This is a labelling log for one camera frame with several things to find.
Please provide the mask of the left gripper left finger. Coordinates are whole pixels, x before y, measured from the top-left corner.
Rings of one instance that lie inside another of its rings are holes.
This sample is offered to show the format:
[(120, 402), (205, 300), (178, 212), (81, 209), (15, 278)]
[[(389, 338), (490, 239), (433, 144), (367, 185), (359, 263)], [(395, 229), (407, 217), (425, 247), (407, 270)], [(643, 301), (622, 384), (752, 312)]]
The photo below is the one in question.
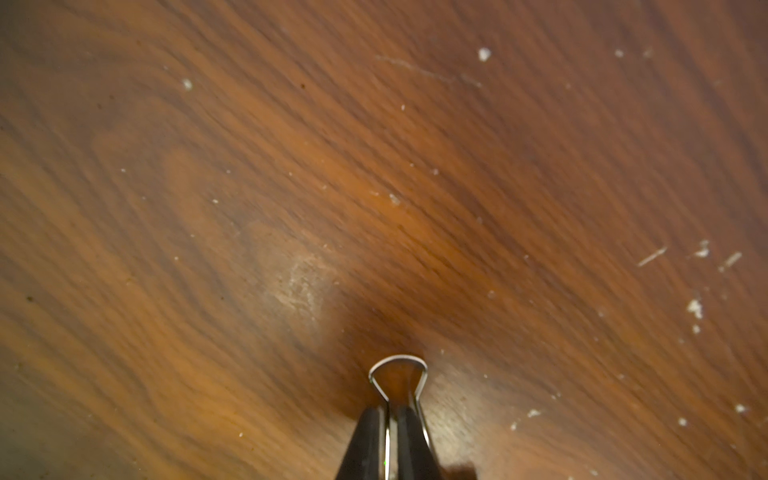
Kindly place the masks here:
[(385, 409), (366, 408), (360, 415), (336, 480), (379, 480), (384, 474)]

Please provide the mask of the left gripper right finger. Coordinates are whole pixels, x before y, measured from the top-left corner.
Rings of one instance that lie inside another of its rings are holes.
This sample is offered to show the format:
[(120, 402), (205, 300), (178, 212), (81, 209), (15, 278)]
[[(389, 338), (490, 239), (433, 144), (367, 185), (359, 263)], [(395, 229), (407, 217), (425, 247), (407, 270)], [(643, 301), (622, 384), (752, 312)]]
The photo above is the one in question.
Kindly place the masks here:
[(440, 467), (424, 435), (420, 417), (401, 407), (397, 419), (397, 471), (399, 480), (440, 480)]

